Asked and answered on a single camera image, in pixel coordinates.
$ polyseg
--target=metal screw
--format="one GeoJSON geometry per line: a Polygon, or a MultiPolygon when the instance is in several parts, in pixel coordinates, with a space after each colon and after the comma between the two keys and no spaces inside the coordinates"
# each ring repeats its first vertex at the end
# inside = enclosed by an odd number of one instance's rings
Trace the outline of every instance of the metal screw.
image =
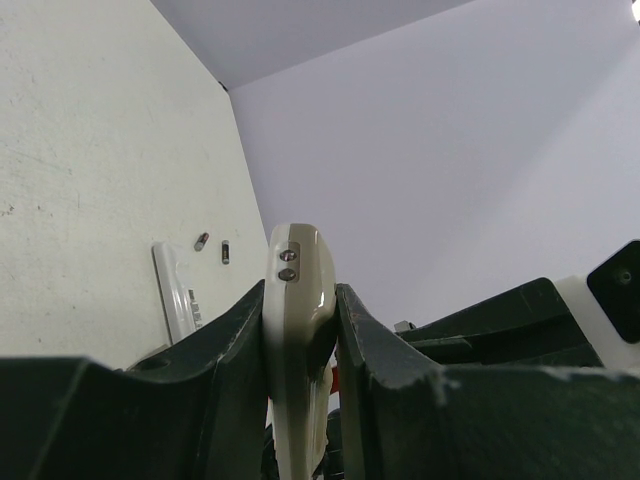
{"type": "Polygon", "coordinates": [[[294,280],[296,276],[296,271],[293,268],[285,268],[284,270],[280,270],[280,272],[278,272],[278,278],[280,280],[284,280],[285,282],[294,280]]]}
{"type": "Polygon", "coordinates": [[[280,259],[285,262],[293,262],[296,258],[298,258],[298,254],[293,250],[285,250],[280,254],[280,259]]]}

